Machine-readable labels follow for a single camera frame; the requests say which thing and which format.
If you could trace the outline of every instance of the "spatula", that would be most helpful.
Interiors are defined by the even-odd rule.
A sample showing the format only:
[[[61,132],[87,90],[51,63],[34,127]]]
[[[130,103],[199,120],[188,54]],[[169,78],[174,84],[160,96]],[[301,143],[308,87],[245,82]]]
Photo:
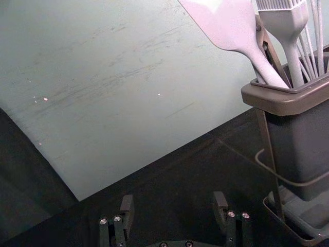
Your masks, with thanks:
[[[250,0],[179,2],[215,46],[244,54],[267,84],[288,88],[258,47],[255,13]]]

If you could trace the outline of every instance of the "utensil caddy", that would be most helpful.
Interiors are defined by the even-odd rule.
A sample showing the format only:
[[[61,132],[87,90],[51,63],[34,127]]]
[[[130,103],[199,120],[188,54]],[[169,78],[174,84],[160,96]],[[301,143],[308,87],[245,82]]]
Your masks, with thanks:
[[[326,68],[329,50],[324,51]],[[306,201],[306,213],[314,212],[307,205],[314,205],[321,195],[329,194],[329,74],[297,89],[282,89],[253,80],[241,93],[243,101],[256,109],[264,143],[256,161],[272,174],[273,203],[266,197],[264,206],[300,244],[315,246],[329,238],[329,214],[321,216],[325,218],[322,231],[310,227],[301,215],[291,211],[287,214],[289,206],[279,185],[293,192],[289,191],[296,200]],[[306,234],[303,227],[320,234]]]

